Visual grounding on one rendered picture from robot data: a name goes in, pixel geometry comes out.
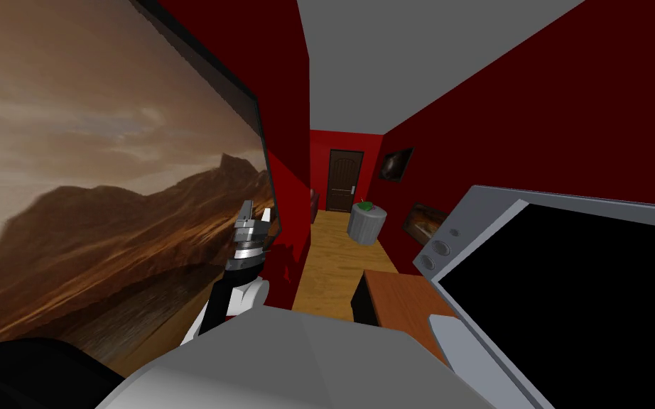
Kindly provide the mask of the brown wooden desk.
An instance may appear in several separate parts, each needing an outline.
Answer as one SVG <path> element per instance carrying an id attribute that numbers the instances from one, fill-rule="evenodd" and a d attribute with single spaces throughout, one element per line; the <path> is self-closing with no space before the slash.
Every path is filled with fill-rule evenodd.
<path id="1" fill-rule="evenodd" d="M 354 322 L 405 332 L 447 362 L 428 318 L 456 314 L 424 277 L 364 270 L 350 305 Z"/>

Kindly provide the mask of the large brown landscape painting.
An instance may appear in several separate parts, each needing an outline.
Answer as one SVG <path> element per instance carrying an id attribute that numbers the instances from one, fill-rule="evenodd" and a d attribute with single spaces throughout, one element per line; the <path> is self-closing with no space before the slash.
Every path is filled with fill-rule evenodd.
<path id="1" fill-rule="evenodd" d="M 159 0 L 0 0 L 0 342 L 137 366 L 275 205 L 256 98 Z"/>

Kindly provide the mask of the dark brown panelled door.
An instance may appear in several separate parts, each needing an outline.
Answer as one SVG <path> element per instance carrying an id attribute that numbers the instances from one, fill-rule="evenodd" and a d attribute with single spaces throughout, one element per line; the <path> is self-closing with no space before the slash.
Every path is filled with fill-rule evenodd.
<path id="1" fill-rule="evenodd" d="M 363 157 L 363 151 L 330 151 L 325 204 L 327 211 L 351 211 Z"/>

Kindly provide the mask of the dark framed wall picture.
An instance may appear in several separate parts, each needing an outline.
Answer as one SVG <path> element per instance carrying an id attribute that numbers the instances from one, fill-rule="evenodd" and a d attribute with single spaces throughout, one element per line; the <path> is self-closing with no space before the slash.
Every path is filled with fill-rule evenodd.
<path id="1" fill-rule="evenodd" d="M 388 153 L 379 167 L 378 178 L 392 182 L 400 182 L 406 172 L 414 147 Z"/>

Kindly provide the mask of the grey television with black screen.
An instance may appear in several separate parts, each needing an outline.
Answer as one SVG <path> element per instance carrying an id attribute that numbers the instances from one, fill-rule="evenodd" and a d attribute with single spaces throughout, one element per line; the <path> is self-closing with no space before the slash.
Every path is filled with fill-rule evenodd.
<path id="1" fill-rule="evenodd" d="M 496 408 L 655 409 L 655 204 L 474 185 L 413 264 Z"/>

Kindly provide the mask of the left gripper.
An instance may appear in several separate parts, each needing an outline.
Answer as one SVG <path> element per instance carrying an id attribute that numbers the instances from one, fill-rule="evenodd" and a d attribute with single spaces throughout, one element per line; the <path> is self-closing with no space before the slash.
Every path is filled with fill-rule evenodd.
<path id="1" fill-rule="evenodd" d="M 252 219 L 254 202 L 245 200 L 234 223 L 234 242 L 237 244 L 248 243 L 263 247 L 268 236 L 272 221 L 272 208 L 267 207 L 261 213 L 260 219 Z"/>

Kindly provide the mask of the brown framed wall picture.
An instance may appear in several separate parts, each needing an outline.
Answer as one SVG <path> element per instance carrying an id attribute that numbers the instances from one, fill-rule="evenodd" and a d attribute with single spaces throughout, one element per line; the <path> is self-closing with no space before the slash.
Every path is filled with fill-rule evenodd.
<path id="1" fill-rule="evenodd" d="M 416 202 L 408 213 L 402 229 L 424 246 L 448 217 L 448 213 Z"/>

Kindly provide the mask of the grey bin with green top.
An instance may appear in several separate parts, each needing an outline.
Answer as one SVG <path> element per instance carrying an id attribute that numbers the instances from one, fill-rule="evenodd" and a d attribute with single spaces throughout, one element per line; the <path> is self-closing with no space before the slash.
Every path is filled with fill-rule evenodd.
<path id="1" fill-rule="evenodd" d="M 361 246 L 371 246 L 383 227 L 387 212 L 378 206 L 371 206 L 368 210 L 362 208 L 363 202 L 352 205 L 347 234 L 351 240 Z"/>

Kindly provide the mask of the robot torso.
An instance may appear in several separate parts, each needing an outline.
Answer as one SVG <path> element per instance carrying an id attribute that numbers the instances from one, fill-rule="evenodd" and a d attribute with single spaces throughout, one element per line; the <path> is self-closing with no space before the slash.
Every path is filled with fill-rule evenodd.
<path id="1" fill-rule="evenodd" d="M 270 306 L 146 364 L 97 409 L 494 409 L 404 332 Z"/>

